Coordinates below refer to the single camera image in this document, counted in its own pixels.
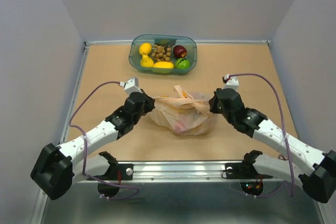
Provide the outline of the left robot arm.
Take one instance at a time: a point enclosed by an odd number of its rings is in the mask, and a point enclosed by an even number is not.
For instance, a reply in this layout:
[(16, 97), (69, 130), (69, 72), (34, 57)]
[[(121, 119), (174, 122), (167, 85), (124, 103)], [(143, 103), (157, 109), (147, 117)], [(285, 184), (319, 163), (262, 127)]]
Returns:
[(143, 90), (132, 92), (124, 105), (100, 124), (74, 140), (46, 145), (41, 150), (30, 174), (31, 179), (51, 200), (62, 197), (70, 187), (84, 180), (120, 180), (123, 172), (108, 152), (88, 156), (99, 148), (119, 140), (154, 109), (155, 100)]

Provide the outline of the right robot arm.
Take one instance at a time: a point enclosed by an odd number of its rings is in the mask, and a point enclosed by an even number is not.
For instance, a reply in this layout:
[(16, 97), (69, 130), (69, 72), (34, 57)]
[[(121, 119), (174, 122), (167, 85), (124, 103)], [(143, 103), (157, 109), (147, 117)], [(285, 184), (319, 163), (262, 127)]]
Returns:
[(214, 92), (210, 111), (221, 114), (238, 132), (260, 141), (287, 160), (272, 158), (261, 151), (245, 154), (233, 164), (228, 179), (257, 178), (263, 175), (292, 182), (312, 199), (327, 203), (335, 192), (335, 151), (313, 148), (290, 134), (283, 134), (271, 119), (258, 110), (244, 106), (239, 93), (231, 88)]

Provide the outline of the translucent orange plastic bag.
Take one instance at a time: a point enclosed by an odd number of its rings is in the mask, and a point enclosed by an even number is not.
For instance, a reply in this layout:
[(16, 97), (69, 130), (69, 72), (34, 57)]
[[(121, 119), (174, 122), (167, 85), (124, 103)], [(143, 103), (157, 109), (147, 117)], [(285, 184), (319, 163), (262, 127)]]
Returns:
[(175, 96), (155, 97), (150, 119), (179, 136), (198, 136), (209, 133), (218, 115), (210, 112), (210, 96), (202, 92), (188, 92), (180, 85), (173, 87)]

